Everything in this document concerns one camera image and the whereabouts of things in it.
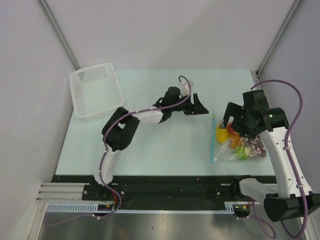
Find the white wall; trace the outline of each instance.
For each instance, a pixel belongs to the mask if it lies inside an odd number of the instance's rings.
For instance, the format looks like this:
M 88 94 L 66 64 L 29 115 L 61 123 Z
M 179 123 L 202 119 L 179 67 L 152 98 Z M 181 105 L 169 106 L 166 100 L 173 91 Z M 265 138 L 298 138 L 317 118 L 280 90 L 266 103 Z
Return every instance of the white wall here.
M 35 0 L 0 5 L 0 239 L 50 180 L 72 109 L 73 71 Z
M 257 70 L 294 0 L 48 0 L 81 67 Z
M 301 91 L 303 109 L 292 131 L 294 150 L 303 174 L 320 193 L 320 1 L 304 1 L 283 40 L 262 73 L 262 80 L 288 81 Z M 292 121 L 299 99 L 289 87 L 267 83 L 263 88 L 272 107 L 285 110 Z M 320 226 L 320 209 L 314 214 Z

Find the basket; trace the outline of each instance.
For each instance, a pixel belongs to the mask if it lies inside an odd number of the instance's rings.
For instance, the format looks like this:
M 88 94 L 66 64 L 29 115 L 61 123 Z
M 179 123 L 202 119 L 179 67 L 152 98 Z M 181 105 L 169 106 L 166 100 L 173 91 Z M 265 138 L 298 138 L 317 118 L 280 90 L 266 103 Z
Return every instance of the basket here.
M 124 96 L 111 63 L 74 71 L 69 80 L 74 113 L 78 118 L 100 118 L 124 104 Z

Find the yellow toy fruit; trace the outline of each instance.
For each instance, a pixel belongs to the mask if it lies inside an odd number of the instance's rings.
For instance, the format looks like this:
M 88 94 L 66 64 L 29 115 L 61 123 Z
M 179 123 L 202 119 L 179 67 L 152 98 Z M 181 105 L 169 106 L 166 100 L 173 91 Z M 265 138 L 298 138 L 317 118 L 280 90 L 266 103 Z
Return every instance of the yellow toy fruit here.
M 228 130 L 226 128 L 225 129 L 220 129 L 219 126 L 220 125 L 216 126 L 215 138 L 218 141 L 218 143 L 223 144 L 228 140 L 229 133 L 228 133 Z

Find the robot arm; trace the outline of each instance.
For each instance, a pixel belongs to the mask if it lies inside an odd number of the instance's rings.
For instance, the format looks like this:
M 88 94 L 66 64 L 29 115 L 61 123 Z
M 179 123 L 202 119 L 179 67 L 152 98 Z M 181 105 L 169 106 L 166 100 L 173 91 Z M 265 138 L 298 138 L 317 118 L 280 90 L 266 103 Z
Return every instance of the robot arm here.
M 189 91 L 189 85 L 186 83 L 182 84 L 181 90 L 177 87 L 171 86 L 165 93 L 164 97 L 161 97 L 156 101 L 152 110 L 137 112 L 136 114 L 129 115 L 120 121 L 120 124 L 115 125 L 110 130 L 110 133 L 105 140 L 105 144 L 107 146 L 107 150 L 105 151 L 107 151 L 107 154 L 104 155 L 104 160 L 102 161 L 101 167 L 102 178 L 106 184 L 109 184 L 112 181 L 117 159 L 121 151 L 127 148 L 131 143 L 139 126 L 145 124 L 163 123 L 171 117 L 172 112 L 183 111 L 185 115 L 200 115 L 209 113 L 209 111 L 199 101 L 196 93 L 193 94 L 193 103 L 191 102 L 190 98 L 182 102 L 185 98 L 187 98 Z M 163 107 L 175 105 L 179 102 L 182 103 L 174 107 L 162 109 Z M 102 129 L 102 135 L 105 135 L 111 125 L 127 113 L 128 111 L 125 108 L 119 107 Z M 98 184 L 103 185 L 99 173 L 100 171 L 94 175 L 94 179 Z
M 220 128 L 225 128 L 229 118 L 234 117 L 231 127 L 241 137 L 255 138 L 260 134 L 275 172 L 277 193 L 272 194 L 266 185 L 251 177 L 245 177 L 239 181 L 240 193 L 263 204 L 268 217 L 274 222 L 302 217 L 304 207 L 300 186 L 284 143 L 289 127 L 284 111 L 281 108 L 270 109 L 263 90 L 245 92 L 243 100 L 244 106 L 232 102 L 227 105 Z M 311 187 L 304 178 L 290 137 L 288 143 L 307 199 L 308 214 L 310 214 L 320 206 L 320 194 L 312 193 Z

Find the light blue table surface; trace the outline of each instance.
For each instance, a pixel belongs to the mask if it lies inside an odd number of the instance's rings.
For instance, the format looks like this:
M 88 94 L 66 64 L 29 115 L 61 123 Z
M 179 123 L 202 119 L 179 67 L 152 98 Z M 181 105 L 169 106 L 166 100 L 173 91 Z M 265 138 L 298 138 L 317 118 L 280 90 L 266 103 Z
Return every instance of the light blue table surface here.
M 193 93 L 209 114 L 187 116 L 174 112 L 161 124 L 138 128 L 122 151 L 115 175 L 274 175 L 269 157 L 210 163 L 212 113 L 217 123 L 228 102 L 243 104 L 242 93 L 253 85 L 249 70 L 118 70 L 124 107 L 129 111 L 151 107 L 170 86 L 180 87 L 178 76 L 194 83 Z M 110 118 L 79 119 L 72 114 L 56 175 L 93 175 L 99 167 L 104 145 L 101 130 Z

